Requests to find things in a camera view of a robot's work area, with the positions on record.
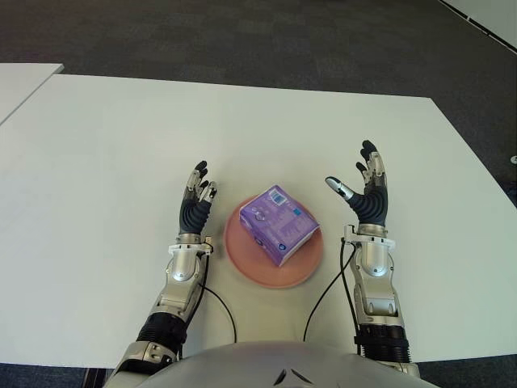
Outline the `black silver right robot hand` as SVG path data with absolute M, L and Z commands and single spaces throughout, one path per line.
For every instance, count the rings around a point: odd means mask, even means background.
M 356 163 L 364 179 L 364 192 L 353 191 L 333 176 L 325 178 L 326 184 L 344 199 L 358 217 L 359 224 L 385 227 L 389 208 L 389 195 L 385 166 L 376 146 L 369 140 L 362 142 L 360 150 L 365 164 Z

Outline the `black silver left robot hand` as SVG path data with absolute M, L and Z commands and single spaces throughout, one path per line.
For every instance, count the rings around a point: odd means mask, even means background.
M 179 233 L 201 235 L 217 194 L 215 181 L 205 180 L 208 163 L 199 162 L 191 172 L 179 211 Z

